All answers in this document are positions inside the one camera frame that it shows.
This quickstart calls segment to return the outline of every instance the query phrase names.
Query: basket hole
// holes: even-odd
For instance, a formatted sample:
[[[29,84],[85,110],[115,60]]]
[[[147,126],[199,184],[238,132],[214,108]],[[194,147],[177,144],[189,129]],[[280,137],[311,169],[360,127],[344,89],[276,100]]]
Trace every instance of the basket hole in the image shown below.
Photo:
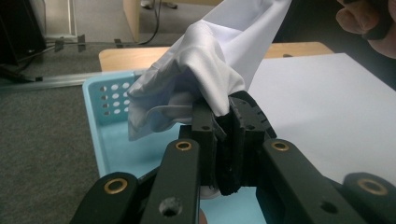
[[[111,90],[116,91],[119,88],[119,85],[114,84],[111,86]]]
[[[128,83],[128,82],[125,82],[124,84],[122,84],[122,87],[123,87],[124,89],[127,89],[127,88],[129,87],[129,83]]]

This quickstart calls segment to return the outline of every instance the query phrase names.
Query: black cable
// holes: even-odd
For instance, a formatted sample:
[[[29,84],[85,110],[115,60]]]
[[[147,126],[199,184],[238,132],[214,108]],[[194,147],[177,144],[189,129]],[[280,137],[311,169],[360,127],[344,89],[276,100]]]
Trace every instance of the black cable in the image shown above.
[[[156,26],[155,26],[155,30],[154,30],[154,33],[153,33],[153,35],[151,36],[151,38],[150,38],[149,40],[147,40],[147,41],[140,42],[140,43],[135,43],[135,42],[126,42],[126,43],[122,43],[123,46],[146,45],[146,44],[148,44],[149,42],[151,42],[151,41],[154,39],[154,37],[158,34],[158,30],[159,30],[159,28],[160,28],[160,15],[161,15],[161,5],[162,5],[162,2],[163,2],[163,0],[160,0],[160,4],[159,4],[159,6],[158,6],[158,12],[157,12],[157,10],[156,10],[156,8],[155,8],[155,5],[156,5],[156,4],[155,4],[155,0],[153,0],[154,15],[155,15],[155,20],[156,20]],[[64,43],[64,46],[67,46],[67,47],[69,47],[69,46],[81,46],[81,45],[84,45],[84,46],[87,46],[87,45],[114,45],[114,43],[111,43],[111,42]],[[38,56],[38,55],[44,54],[44,53],[46,53],[46,52],[48,52],[48,51],[50,51],[50,50],[52,50],[52,49],[55,49],[55,45],[48,46],[46,49],[44,49],[44,50],[42,50],[42,51],[40,51],[40,52],[38,52],[38,53],[32,54],[32,55],[30,55],[30,56],[28,56],[28,57],[25,57],[25,58],[21,59],[21,61],[25,61],[25,60],[29,60],[29,59],[30,59],[30,60],[29,60],[29,62],[27,62],[24,66],[18,68],[17,70],[15,70],[15,71],[13,71],[13,72],[10,71],[10,70],[8,70],[8,69],[6,69],[6,68],[4,67],[5,64],[1,64],[1,65],[0,65],[0,68],[2,68],[2,69],[4,69],[5,71],[7,71],[7,74],[8,74],[7,77],[8,77],[8,78],[14,77],[14,78],[17,79],[16,81],[21,82],[21,81],[23,80],[23,75],[21,74],[21,72],[24,71],[24,70],[26,70],[26,68],[29,67],[29,65],[33,62],[33,60],[35,59],[35,57]]]
[[[151,38],[145,42],[141,42],[138,43],[138,45],[146,45],[149,42],[151,42],[152,39],[154,39],[155,35],[157,35],[158,30],[160,28],[160,15],[161,15],[161,5],[163,4],[163,0],[160,0],[160,4],[158,6],[158,13],[157,10],[155,9],[155,0],[153,1],[153,5],[154,5],[154,14],[155,14],[155,20],[157,22],[156,26],[155,26],[155,30],[154,30],[154,34],[151,36]]]
[[[5,67],[0,67],[0,77],[4,77],[10,81],[18,82],[18,83],[27,83],[33,81],[26,78],[24,75],[12,72],[6,69]]]

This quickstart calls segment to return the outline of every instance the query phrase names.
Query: wooden table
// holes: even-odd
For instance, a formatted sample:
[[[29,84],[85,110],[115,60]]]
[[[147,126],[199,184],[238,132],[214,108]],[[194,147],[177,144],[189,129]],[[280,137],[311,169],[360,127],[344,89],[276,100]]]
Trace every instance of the wooden table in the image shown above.
[[[102,71],[135,70],[150,67],[169,48],[105,49],[99,53]],[[264,58],[332,54],[319,42],[272,44]]]

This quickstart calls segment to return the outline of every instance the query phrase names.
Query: black plastic part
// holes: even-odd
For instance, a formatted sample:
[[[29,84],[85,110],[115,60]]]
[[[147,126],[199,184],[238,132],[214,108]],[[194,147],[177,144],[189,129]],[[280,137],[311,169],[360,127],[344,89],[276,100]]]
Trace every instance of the black plastic part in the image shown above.
[[[396,188],[367,173],[347,175],[342,194],[368,223],[396,223]]]
[[[77,37],[78,40],[78,52],[82,52],[85,50],[85,35],[79,35]]]
[[[59,52],[64,49],[64,37],[55,40],[55,52]]]
[[[123,45],[120,39],[114,39],[114,43],[116,43],[117,49],[123,49]]]
[[[222,195],[257,186],[260,169],[255,150],[266,139],[276,137],[267,117],[247,92],[236,92],[229,99],[230,113],[216,118],[227,133],[226,140],[218,143],[216,161],[216,179]]]
[[[344,4],[351,4],[362,0],[344,0]],[[362,35],[367,40],[383,39],[393,24],[393,19],[390,16],[388,8],[388,0],[367,0],[370,5],[378,12],[379,22],[378,25],[371,29],[367,34]]]
[[[130,211],[130,204],[136,191],[137,179],[133,175],[126,173],[106,175],[100,178],[85,195],[70,223],[128,222],[130,220],[126,218],[126,215]]]
[[[140,223],[198,223],[199,153],[197,142],[171,142]]]
[[[268,224],[366,223],[295,145],[269,139],[262,148],[256,196]]]
[[[137,193],[134,196],[134,200],[129,205],[129,212],[125,217],[125,220],[128,220],[129,223],[140,222],[140,219],[143,216],[143,212],[145,211],[147,202],[149,200],[149,195],[151,193],[155,177],[157,176],[158,169],[159,168],[156,168],[148,172],[137,180],[139,187],[137,188]]]
[[[216,148],[214,117],[207,102],[202,99],[193,104],[191,138],[200,146],[201,185],[216,186]]]
[[[31,2],[0,1],[0,63],[19,65],[46,48]]]
[[[191,125],[181,125],[178,130],[178,138],[191,138]]]

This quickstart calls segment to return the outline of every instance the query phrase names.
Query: gray carpet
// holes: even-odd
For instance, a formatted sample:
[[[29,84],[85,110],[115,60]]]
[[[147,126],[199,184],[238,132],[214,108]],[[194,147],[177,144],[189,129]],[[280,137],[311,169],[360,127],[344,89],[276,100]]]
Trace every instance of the gray carpet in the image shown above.
[[[211,8],[163,7],[159,34],[148,46],[172,45]],[[141,16],[144,40],[155,23],[152,10],[142,9]],[[86,35],[87,42],[132,41],[121,0],[76,0],[76,18],[78,35]],[[115,46],[49,51],[22,73],[99,72],[98,53],[108,48]],[[0,223],[68,223],[99,177],[81,87],[0,93],[0,116]]]

